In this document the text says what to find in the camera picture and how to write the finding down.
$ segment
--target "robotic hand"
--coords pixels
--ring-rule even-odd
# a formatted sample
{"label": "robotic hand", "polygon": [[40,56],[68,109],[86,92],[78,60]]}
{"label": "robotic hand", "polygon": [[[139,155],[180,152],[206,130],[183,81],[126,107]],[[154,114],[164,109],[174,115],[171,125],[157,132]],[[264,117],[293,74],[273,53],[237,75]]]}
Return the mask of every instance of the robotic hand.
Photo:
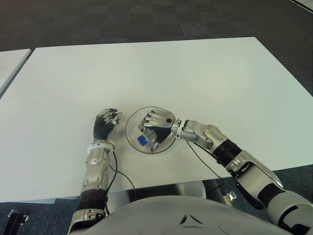
{"label": "robotic hand", "polygon": [[313,233],[313,204],[295,192],[283,189],[279,178],[247,151],[212,125],[175,119],[170,111],[151,110],[142,128],[154,131],[157,139],[151,151],[174,133],[177,139],[208,149],[217,163],[236,179],[236,186],[256,209],[266,209],[273,224],[292,234]]}
{"label": "robotic hand", "polygon": [[93,128],[93,143],[88,146],[87,171],[79,197],[77,211],[73,214],[68,234],[91,227],[106,216],[108,201],[109,152],[114,151],[114,142],[107,142],[113,128],[122,118],[117,109],[104,109],[97,116]]}

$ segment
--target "black joint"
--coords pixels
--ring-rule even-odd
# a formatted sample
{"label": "black joint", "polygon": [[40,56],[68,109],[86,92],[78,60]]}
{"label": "black joint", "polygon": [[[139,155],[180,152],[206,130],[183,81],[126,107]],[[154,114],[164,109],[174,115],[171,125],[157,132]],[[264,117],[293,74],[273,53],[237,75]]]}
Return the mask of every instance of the black joint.
{"label": "black joint", "polygon": [[241,151],[242,149],[231,140],[225,140],[214,150],[213,156],[226,167]]}
{"label": "black joint", "polygon": [[283,193],[285,191],[281,190],[274,183],[266,185],[259,193],[258,198],[267,208],[269,202],[278,194]]}
{"label": "black joint", "polygon": [[94,208],[103,210],[108,201],[107,192],[103,189],[88,189],[80,194],[77,210]]}

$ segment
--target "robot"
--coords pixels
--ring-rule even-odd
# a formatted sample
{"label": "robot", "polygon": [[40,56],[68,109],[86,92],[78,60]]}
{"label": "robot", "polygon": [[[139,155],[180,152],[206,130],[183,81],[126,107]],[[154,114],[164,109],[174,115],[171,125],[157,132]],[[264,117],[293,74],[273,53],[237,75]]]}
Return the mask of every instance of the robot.
{"label": "robot", "polygon": [[176,119],[170,111],[156,109],[140,124],[142,131],[146,128],[156,133],[152,152],[171,133],[206,149],[235,178],[246,200],[256,209],[266,210],[271,223],[222,203],[189,196],[145,198],[108,215],[110,152],[116,161],[114,142],[108,142],[108,135],[121,117],[116,109],[105,109],[96,116],[87,172],[68,235],[313,235],[311,202],[285,190],[272,171],[216,126]]}

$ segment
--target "metal bracket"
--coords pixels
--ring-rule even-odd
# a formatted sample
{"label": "metal bracket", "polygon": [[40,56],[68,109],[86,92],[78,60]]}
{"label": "metal bracket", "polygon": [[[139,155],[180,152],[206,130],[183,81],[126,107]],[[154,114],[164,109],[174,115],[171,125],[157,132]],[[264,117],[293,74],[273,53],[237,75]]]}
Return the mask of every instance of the metal bracket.
{"label": "metal bracket", "polygon": [[3,235],[16,235],[20,225],[23,225],[28,220],[29,215],[26,212],[18,213],[15,210],[11,210],[8,217],[9,221]]}

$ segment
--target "robot forearm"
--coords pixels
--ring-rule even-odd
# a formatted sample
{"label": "robot forearm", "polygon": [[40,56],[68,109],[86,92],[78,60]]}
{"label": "robot forearm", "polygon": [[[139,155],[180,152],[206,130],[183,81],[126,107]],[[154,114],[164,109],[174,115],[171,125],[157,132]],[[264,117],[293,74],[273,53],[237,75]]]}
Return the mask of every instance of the robot forearm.
{"label": "robot forearm", "polygon": [[295,192],[283,189],[279,178],[247,151],[211,125],[187,120],[184,127],[172,128],[181,139],[207,148],[236,179],[236,186],[257,209],[265,208],[272,223],[291,232],[305,234],[313,227],[313,204]]}
{"label": "robot forearm", "polygon": [[68,234],[81,234],[106,216],[104,209],[108,201],[109,152],[114,151],[113,142],[108,143],[107,139],[122,116],[122,113],[116,112],[116,109],[105,109],[96,117],[94,142],[87,148],[87,171]]}

